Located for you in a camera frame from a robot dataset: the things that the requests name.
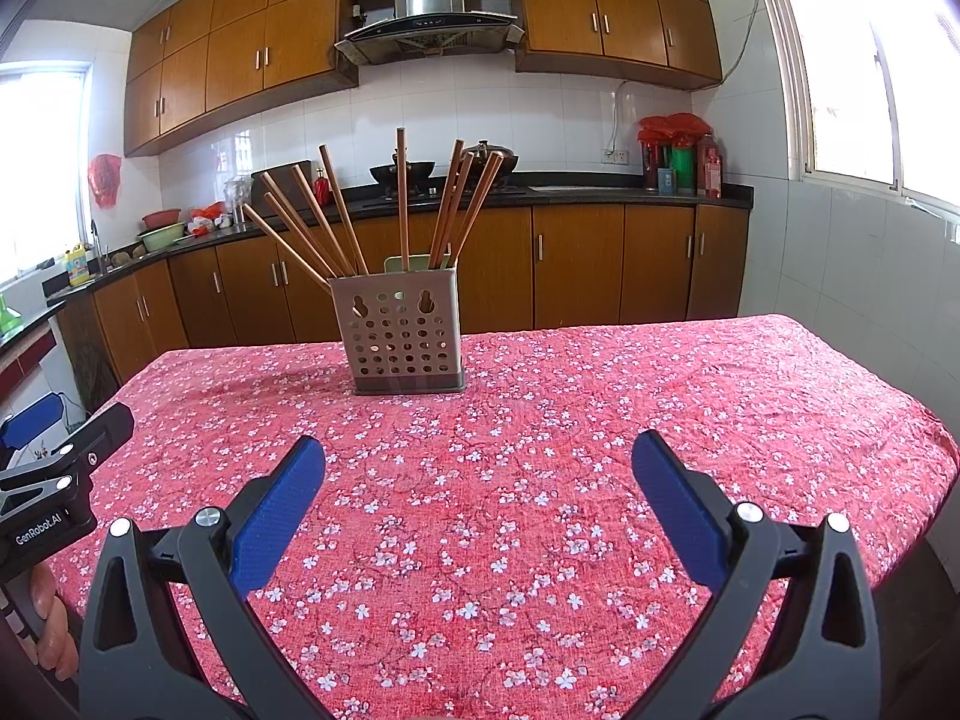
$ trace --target window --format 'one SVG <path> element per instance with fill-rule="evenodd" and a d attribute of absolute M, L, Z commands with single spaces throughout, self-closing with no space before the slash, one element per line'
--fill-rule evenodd
<path fill-rule="evenodd" d="M 960 206 L 949 0 L 767 0 L 809 175 Z"/>
<path fill-rule="evenodd" d="M 0 284 L 85 240 L 81 71 L 0 74 Z"/>

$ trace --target bowl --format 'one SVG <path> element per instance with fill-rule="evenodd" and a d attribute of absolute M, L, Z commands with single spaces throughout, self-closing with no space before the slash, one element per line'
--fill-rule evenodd
<path fill-rule="evenodd" d="M 143 226 L 147 232 L 158 230 L 161 227 L 168 227 L 179 219 L 179 208 L 166 208 L 163 211 L 155 211 L 147 214 L 143 218 Z"/>
<path fill-rule="evenodd" d="M 149 251 L 160 251 L 162 248 L 169 247 L 174 241 L 179 240 L 186 234 L 184 230 L 186 224 L 178 221 L 176 224 L 168 224 L 158 230 L 151 230 L 137 237 L 141 240 L 144 247 Z"/>

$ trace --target silver screw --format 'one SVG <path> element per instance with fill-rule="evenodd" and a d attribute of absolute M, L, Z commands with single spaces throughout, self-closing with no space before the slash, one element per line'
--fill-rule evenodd
<path fill-rule="evenodd" d="M 212 506 L 200 509 L 193 521 L 202 528 L 210 528 L 220 522 L 220 510 Z"/>
<path fill-rule="evenodd" d="M 736 507 L 736 515 L 744 522 L 760 522 L 763 519 L 763 509 L 755 503 L 745 501 Z"/>
<path fill-rule="evenodd" d="M 828 514 L 827 525 L 832 527 L 837 533 L 846 533 L 850 529 L 850 521 L 844 517 L 843 514 L 840 514 L 840 512 Z"/>
<path fill-rule="evenodd" d="M 114 519 L 110 524 L 110 535 L 111 536 L 126 536 L 130 532 L 130 521 L 126 517 L 120 517 L 120 519 Z"/>

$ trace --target wooden chopstick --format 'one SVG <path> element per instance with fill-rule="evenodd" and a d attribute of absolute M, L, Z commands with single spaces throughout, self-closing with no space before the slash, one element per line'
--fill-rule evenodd
<path fill-rule="evenodd" d="M 469 151 L 464 154 L 464 159 L 460 162 L 460 173 L 457 178 L 457 187 L 453 190 L 453 198 L 450 200 L 450 207 L 446 215 L 446 223 L 443 225 L 443 234 L 440 235 L 440 259 L 437 260 L 437 268 L 443 264 L 443 250 L 450 242 L 450 236 L 453 234 L 453 223 L 457 220 L 457 210 L 460 208 L 460 198 L 464 194 L 467 186 L 467 179 L 470 175 L 470 167 L 473 165 L 473 154 Z"/>
<path fill-rule="evenodd" d="M 309 227 L 306 226 L 306 222 L 301 218 L 301 215 L 296 211 L 294 205 L 287 199 L 286 194 L 283 194 L 282 189 L 277 186 L 274 177 L 270 175 L 269 172 L 263 173 L 263 180 L 270 187 L 272 191 L 272 196 L 275 201 L 277 201 L 280 206 L 286 211 L 286 215 L 283 218 L 286 225 L 291 229 L 296 229 L 296 231 L 301 234 L 301 237 L 304 239 L 310 253 L 314 255 L 315 258 L 323 260 L 325 266 L 330 268 L 333 271 L 334 275 L 342 276 L 344 271 L 337 264 L 337 260 L 323 247 L 323 245 L 316 239 L 316 237 L 310 232 Z"/>
<path fill-rule="evenodd" d="M 331 247 L 330 247 L 330 259 L 334 259 L 340 265 L 342 269 L 341 275 L 346 274 L 349 271 L 353 270 L 353 266 L 350 264 L 347 255 L 344 254 L 344 250 L 340 247 L 340 242 L 337 240 L 337 236 L 333 232 L 333 228 L 330 226 L 330 222 L 326 220 L 326 214 L 323 213 L 323 209 L 320 208 L 320 204 L 317 202 L 315 196 L 313 196 L 313 191 L 310 189 L 310 185 L 306 181 L 306 176 L 304 172 L 299 168 L 299 165 L 294 165 L 294 178 L 296 178 L 296 184 L 301 189 L 301 193 L 306 197 L 307 204 L 310 206 L 310 210 L 313 212 L 314 217 L 316 217 L 320 228 L 323 229 L 323 232 L 328 236 Z"/>
<path fill-rule="evenodd" d="M 301 255 L 297 254 L 297 253 L 294 251 L 294 248 L 291 247 L 291 245 L 288 244 L 288 242 L 286 242 L 285 240 L 282 239 L 282 237 L 280 237 L 280 233 L 277 233 L 277 230 L 275 230 L 274 228 L 270 227 L 270 225 L 268 225 L 268 224 L 260 217 L 260 215 L 259 215 L 258 213 L 256 213 L 256 211 L 253 210 L 253 208 L 251 208 L 251 205 L 250 205 L 249 203 L 244 203 L 244 204 L 243 204 L 243 210 L 247 213 L 247 216 L 248 216 L 249 218 L 251 218 L 251 219 L 256 223 L 256 226 L 257 226 L 257 227 L 259 227 L 259 228 L 260 228 L 261 230 L 263 230 L 267 235 L 269 235 L 271 238 L 273 238 L 273 239 L 274 239 L 274 242 L 275 242 L 277 245 L 280 245 L 281 247 L 285 248 L 285 250 L 287 250 L 287 253 L 288 253 L 291 257 L 294 258 L 294 262 L 296 262 L 296 264 L 298 264 L 301 268 L 303 268 L 303 269 L 304 269 L 304 272 L 305 272 L 308 276 L 310 276 L 310 278 L 312 278 L 314 281 L 316 281 L 321 287 L 323 287 L 328 293 L 330 293 L 330 295 L 333 294 L 333 290 L 330 289 L 330 285 L 328 284 L 328 281 L 327 281 L 326 279 L 324 279 L 323 276 L 321 276 L 320 274 L 318 274 L 317 271 L 314 271 L 314 269 L 312 269 L 311 266 L 309 266 L 309 264 L 307 263 L 307 261 L 304 260 L 304 258 L 302 258 Z"/>
<path fill-rule="evenodd" d="M 457 168 L 460 166 L 460 156 L 464 150 L 464 142 L 458 140 L 453 143 L 453 153 L 450 155 L 450 170 L 446 172 L 446 181 L 443 185 L 443 195 L 440 198 L 440 210 L 437 212 L 437 223 L 433 228 L 433 239 L 430 241 L 429 269 L 435 269 L 443 259 L 440 251 L 440 236 L 446 228 L 446 216 L 450 212 L 450 200 L 453 199 L 453 190 L 457 186 Z"/>
<path fill-rule="evenodd" d="M 400 264 L 410 269 L 410 229 L 407 212 L 407 131 L 397 127 L 397 207 L 400 209 Z"/>
<path fill-rule="evenodd" d="M 330 191 L 333 192 L 333 199 L 337 203 L 337 210 L 340 212 L 340 219 L 344 223 L 344 228 L 347 229 L 347 240 L 350 243 L 350 249 L 353 251 L 353 256 L 357 259 L 357 265 L 360 266 L 360 272 L 364 276 L 369 276 L 370 271 L 367 270 L 367 262 L 363 258 L 363 251 L 360 250 L 360 242 L 357 241 L 357 234 L 353 232 L 353 224 L 350 223 L 350 215 L 347 211 L 347 204 L 344 202 L 344 195 L 340 191 L 340 185 L 337 183 L 337 176 L 334 175 L 333 165 L 330 164 L 330 154 L 326 150 L 326 146 L 320 146 L 320 159 L 323 160 L 323 168 L 326 170 L 326 180 L 330 182 Z M 352 270 L 350 273 L 351 276 L 356 275 L 356 272 Z"/>
<path fill-rule="evenodd" d="M 457 258 L 460 256 L 460 252 L 467 242 L 467 235 L 470 234 L 470 228 L 473 226 L 474 221 L 476 221 L 477 214 L 480 213 L 480 207 L 483 205 L 484 200 L 487 199 L 487 194 L 490 191 L 491 185 L 493 185 L 493 180 L 496 178 L 496 172 L 500 170 L 502 164 L 503 154 L 493 154 L 493 156 L 488 158 L 487 165 L 483 170 L 483 175 L 480 176 L 480 182 L 477 184 L 477 188 L 470 198 L 469 208 L 467 208 L 467 218 L 464 219 L 464 223 L 460 226 L 457 238 L 453 242 L 453 248 L 450 250 L 448 268 L 453 268 L 453 266 L 457 264 Z"/>

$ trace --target green container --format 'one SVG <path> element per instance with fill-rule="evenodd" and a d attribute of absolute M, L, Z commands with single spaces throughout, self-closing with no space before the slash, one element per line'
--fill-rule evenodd
<path fill-rule="evenodd" d="M 677 174 L 678 190 L 689 189 L 692 191 L 694 188 L 694 153 L 693 147 L 673 149 L 673 155 L 670 158 L 670 167 L 673 167 L 674 172 Z"/>

